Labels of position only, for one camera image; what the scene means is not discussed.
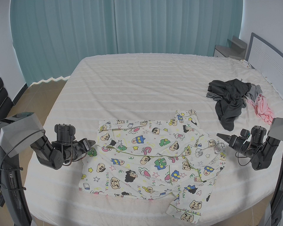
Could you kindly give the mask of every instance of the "nightstand drawer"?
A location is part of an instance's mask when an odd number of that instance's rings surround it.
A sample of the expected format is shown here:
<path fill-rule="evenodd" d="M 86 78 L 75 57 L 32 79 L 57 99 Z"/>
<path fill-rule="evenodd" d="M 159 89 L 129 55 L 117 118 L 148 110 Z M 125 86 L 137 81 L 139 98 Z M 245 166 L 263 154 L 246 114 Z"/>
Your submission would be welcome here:
<path fill-rule="evenodd" d="M 214 57 L 225 57 L 223 56 L 219 51 L 217 51 L 216 49 L 214 50 Z"/>

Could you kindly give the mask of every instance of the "cartoon print shirt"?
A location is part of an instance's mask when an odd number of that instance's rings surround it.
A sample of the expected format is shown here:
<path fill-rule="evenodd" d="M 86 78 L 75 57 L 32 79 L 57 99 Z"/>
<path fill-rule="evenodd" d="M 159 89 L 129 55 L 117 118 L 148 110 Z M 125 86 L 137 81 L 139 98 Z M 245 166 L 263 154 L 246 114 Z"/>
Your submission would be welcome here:
<path fill-rule="evenodd" d="M 194 110 L 177 110 L 167 121 L 100 121 L 80 189 L 149 200 L 173 193 L 166 213 L 196 223 L 226 160 L 224 143 L 198 124 Z"/>

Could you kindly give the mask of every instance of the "brown floor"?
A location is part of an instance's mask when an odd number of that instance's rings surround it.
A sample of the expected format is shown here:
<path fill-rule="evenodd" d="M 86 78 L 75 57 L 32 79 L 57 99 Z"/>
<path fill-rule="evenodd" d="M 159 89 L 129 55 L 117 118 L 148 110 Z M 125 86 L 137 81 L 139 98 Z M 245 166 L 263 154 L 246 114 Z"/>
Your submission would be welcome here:
<path fill-rule="evenodd" d="M 65 80 L 51 80 L 49 82 L 42 82 L 40 84 L 34 84 L 30 86 L 21 96 L 16 106 L 11 109 L 8 116 L 24 111 L 35 112 L 42 125 L 44 125 L 45 120 L 65 83 Z M 23 184 L 25 182 L 27 175 L 27 166 L 31 159 L 32 153 L 33 150 L 31 148 L 27 148 L 20 153 L 20 166 L 24 168 L 24 170 L 21 171 Z M 249 208 L 248 210 L 245 210 L 227 220 L 214 224 L 213 226 L 256 226 L 259 223 L 259 220 L 265 211 L 266 205 L 268 201 L 271 200 L 271 198 L 272 195 L 264 198 L 262 201 L 254 205 L 252 209 Z M 38 226 L 43 226 L 43 221 L 40 221 L 38 219 L 36 220 Z M 8 213 L 6 205 L 4 205 L 3 208 L 0 207 L 0 225 L 14 225 Z"/>

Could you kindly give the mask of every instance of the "headboard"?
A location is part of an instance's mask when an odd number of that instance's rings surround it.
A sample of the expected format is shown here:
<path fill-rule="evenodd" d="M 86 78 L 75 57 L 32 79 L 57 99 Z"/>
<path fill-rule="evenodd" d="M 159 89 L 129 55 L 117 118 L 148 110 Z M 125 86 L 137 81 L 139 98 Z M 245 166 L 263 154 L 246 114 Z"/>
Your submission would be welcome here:
<path fill-rule="evenodd" d="M 283 53 L 252 33 L 246 61 L 259 70 L 283 98 Z"/>

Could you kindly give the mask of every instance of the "white bed sheet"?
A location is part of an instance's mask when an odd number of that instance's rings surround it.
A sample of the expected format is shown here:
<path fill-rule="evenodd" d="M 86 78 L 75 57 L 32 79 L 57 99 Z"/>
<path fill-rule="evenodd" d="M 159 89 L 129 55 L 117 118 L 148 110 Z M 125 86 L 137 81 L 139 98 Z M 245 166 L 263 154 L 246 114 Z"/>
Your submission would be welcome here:
<path fill-rule="evenodd" d="M 235 59 L 178 54 L 117 54 L 83 59 L 56 100 L 44 128 L 50 141 L 54 125 L 72 124 L 77 140 L 94 139 L 98 120 L 161 119 L 176 109 L 195 109 L 200 127 L 210 135 L 240 134 L 242 128 L 269 125 L 258 118 L 251 105 L 242 109 L 232 132 L 222 128 L 216 102 L 206 97 L 212 80 L 244 79 L 259 84 L 276 117 L 283 117 L 283 100 L 261 73 Z M 282 156 L 277 149 L 268 169 L 241 167 L 228 150 L 225 169 L 218 176 L 209 206 L 197 225 L 212 225 L 231 217 L 271 194 Z M 82 162 L 52 170 L 40 165 L 35 153 L 28 166 L 26 199 L 31 213 L 54 225 L 188 225 L 165 214 L 173 196 L 153 201 L 127 199 L 79 191 Z"/>

